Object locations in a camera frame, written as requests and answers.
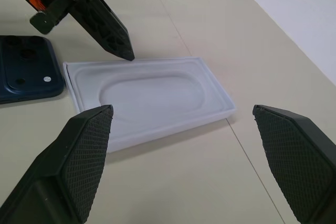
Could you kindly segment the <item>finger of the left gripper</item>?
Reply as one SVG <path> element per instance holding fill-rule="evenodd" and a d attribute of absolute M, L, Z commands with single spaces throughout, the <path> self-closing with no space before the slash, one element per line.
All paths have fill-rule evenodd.
<path fill-rule="evenodd" d="M 100 36 L 97 31 L 96 22 L 93 20 L 93 0 L 77 0 L 69 14 L 97 42 Z"/>
<path fill-rule="evenodd" d="M 105 51 L 127 61 L 135 59 L 127 28 L 104 0 L 93 0 L 93 20 L 100 36 L 97 42 Z"/>

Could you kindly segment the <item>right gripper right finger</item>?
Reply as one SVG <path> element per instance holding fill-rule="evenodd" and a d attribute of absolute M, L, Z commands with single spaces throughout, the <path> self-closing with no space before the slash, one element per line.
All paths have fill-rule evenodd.
<path fill-rule="evenodd" d="M 269 168 L 300 224 L 336 224 L 336 144 L 308 117 L 255 105 Z"/>

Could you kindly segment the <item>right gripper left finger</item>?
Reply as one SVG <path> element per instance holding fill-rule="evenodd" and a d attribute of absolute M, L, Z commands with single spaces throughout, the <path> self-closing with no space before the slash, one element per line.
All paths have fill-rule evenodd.
<path fill-rule="evenodd" d="M 113 107 L 69 119 L 0 207 L 0 224 L 85 224 L 106 161 Z"/>

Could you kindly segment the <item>white phone box base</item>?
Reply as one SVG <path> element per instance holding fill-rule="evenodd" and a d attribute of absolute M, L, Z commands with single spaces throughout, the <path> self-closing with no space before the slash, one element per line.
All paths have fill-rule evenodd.
<path fill-rule="evenodd" d="M 78 112 L 113 107 L 108 153 L 231 116 L 235 104 L 201 58 L 64 62 Z"/>

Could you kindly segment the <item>dark blue smartphone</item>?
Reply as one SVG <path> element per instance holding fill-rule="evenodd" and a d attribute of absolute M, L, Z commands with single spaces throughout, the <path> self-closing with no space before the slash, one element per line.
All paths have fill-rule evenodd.
<path fill-rule="evenodd" d="M 52 98 L 65 87 L 51 42 L 0 35 L 0 104 Z"/>

